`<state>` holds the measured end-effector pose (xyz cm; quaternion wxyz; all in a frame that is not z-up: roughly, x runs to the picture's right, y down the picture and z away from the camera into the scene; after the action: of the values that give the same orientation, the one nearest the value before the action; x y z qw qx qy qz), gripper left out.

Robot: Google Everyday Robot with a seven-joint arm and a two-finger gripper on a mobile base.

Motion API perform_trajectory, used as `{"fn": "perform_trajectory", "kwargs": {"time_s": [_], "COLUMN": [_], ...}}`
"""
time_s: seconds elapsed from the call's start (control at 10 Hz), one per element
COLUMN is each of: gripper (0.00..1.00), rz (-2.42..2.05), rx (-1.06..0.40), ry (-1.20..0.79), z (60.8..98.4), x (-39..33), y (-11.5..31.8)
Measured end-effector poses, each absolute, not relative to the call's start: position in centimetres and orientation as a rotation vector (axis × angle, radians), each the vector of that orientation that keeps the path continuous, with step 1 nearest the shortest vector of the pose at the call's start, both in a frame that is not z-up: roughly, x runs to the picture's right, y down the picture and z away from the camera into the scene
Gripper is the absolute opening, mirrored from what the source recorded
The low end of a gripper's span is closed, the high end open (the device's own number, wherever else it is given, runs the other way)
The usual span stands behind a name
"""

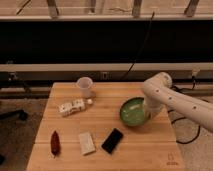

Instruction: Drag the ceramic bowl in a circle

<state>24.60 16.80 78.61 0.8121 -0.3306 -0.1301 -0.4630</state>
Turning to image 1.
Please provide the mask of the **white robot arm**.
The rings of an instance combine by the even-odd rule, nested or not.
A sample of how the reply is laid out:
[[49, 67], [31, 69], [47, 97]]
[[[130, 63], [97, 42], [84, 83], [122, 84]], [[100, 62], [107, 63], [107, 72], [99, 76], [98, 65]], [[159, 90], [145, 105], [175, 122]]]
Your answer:
[[171, 89], [172, 78], [160, 72], [142, 83], [145, 112], [156, 116], [164, 105], [213, 133], [213, 104]]

